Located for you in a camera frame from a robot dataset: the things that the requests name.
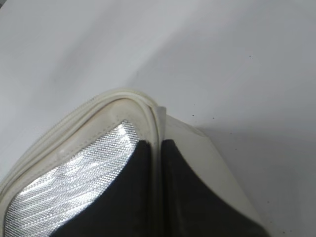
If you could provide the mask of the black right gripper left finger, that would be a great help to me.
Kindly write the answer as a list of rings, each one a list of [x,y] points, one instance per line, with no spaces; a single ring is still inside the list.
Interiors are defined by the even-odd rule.
[[[139,141],[126,166],[85,210],[59,227],[55,237],[148,237],[151,234],[152,150]]]

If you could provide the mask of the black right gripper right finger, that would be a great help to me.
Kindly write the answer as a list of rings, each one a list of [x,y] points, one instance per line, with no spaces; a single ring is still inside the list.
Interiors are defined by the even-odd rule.
[[[173,140],[161,146],[166,237],[266,237],[267,231],[220,199],[194,173]]]

